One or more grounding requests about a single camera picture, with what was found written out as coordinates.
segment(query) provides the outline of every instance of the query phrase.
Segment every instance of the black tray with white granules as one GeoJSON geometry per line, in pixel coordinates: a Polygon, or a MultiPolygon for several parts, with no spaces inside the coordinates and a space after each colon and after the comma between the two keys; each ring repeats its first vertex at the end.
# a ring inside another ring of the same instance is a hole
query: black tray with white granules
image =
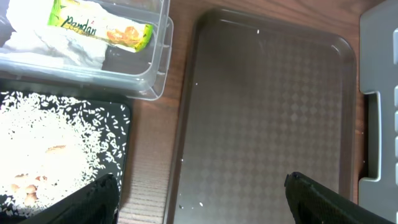
{"type": "MultiPolygon", "coordinates": [[[[132,101],[125,96],[115,95],[102,91],[82,90],[64,86],[44,85],[39,83],[19,82],[0,79],[0,105],[4,110],[5,106],[12,106],[16,102],[25,98],[31,93],[37,93],[40,100],[40,110],[60,110],[62,106],[63,114],[79,119],[92,125],[93,129],[101,133],[100,142],[103,150],[98,154],[99,164],[104,167],[97,169],[95,178],[112,173],[121,192],[123,182],[123,172],[127,158],[129,142],[129,127],[131,125],[131,103],[132,101]],[[70,98],[78,100],[70,103],[70,98]]],[[[0,222],[5,218],[21,217],[22,210],[13,207],[13,203],[8,197],[0,195],[0,222]]]]}

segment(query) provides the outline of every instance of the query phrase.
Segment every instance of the snack package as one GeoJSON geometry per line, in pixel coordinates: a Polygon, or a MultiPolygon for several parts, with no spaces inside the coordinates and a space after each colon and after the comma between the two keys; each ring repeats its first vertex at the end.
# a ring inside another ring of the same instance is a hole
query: snack package
{"type": "Polygon", "coordinates": [[[130,52],[145,48],[153,30],[150,24],[115,16],[98,3],[79,0],[54,0],[47,25],[70,29],[130,52]]]}

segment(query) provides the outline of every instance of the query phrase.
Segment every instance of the white granules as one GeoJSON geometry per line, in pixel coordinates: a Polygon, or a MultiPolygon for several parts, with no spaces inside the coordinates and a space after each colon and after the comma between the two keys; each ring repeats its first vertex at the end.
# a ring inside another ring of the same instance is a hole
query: white granules
{"type": "Polygon", "coordinates": [[[118,159],[126,143],[119,147],[102,123],[104,108],[89,110],[90,102],[64,96],[1,94],[0,157],[6,171],[0,173],[0,195],[7,195],[1,206],[7,215],[35,215],[94,181],[108,165],[122,176],[118,159]]]}

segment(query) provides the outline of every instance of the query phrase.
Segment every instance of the wooden table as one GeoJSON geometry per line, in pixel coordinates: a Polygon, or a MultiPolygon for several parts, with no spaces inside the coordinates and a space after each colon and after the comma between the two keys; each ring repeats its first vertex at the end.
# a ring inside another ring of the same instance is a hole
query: wooden table
{"type": "MultiPolygon", "coordinates": [[[[120,223],[162,223],[177,129],[185,59],[195,19],[221,6],[274,17],[344,37],[359,58],[359,16],[381,0],[171,0],[173,52],[163,97],[134,102],[120,223]]],[[[364,100],[357,92],[354,201],[364,168],[364,100]]]]}

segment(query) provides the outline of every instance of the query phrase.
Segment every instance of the white tissue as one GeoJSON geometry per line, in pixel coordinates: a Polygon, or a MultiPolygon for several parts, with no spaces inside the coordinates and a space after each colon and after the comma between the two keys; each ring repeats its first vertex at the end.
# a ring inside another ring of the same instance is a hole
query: white tissue
{"type": "Polygon", "coordinates": [[[16,32],[4,44],[0,57],[44,66],[51,62],[51,67],[75,65],[101,69],[107,43],[72,30],[47,26],[52,4],[53,0],[10,0],[7,19],[16,32]]]}

